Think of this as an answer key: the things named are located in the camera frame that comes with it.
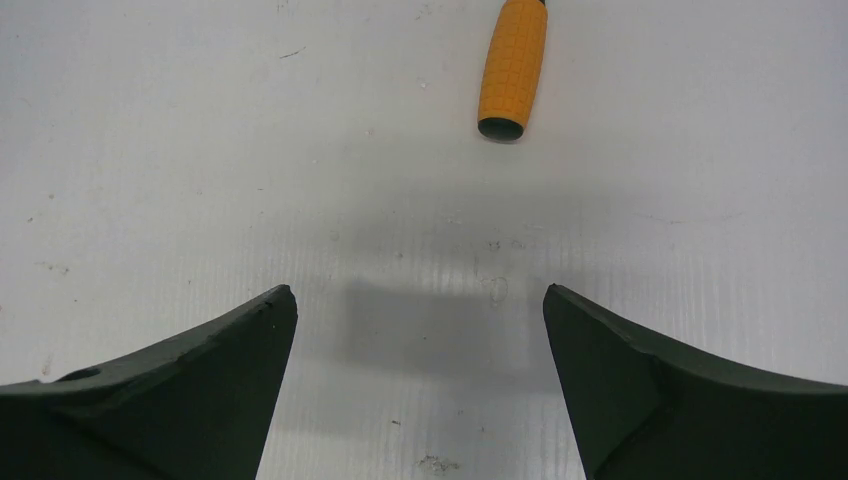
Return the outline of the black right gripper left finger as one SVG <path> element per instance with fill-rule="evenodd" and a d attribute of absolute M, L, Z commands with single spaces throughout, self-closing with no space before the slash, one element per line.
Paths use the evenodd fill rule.
<path fill-rule="evenodd" d="M 293 345 L 277 286 L 125 356 L 1 389 L 5 479 L 253 479 Z"/>

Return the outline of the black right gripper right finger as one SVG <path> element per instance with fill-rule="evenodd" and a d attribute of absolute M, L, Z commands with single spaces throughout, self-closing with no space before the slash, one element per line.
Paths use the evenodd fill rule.
<path fill-rule="evenodd" d="M 847 389 L 685 344 L 551 285 L 543 315 L 590 479 L 843 479 Z"/>

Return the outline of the orange handled screwdriver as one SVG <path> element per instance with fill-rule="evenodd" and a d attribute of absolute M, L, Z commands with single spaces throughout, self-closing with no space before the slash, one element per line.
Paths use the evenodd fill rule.
<path fill-rule="evenodd" d="M 548 11 L 541 0 L 508 0 L 490 41 L 481 82 L 478 131 L 498 142 L 522 137 L 544 58 Z"/>

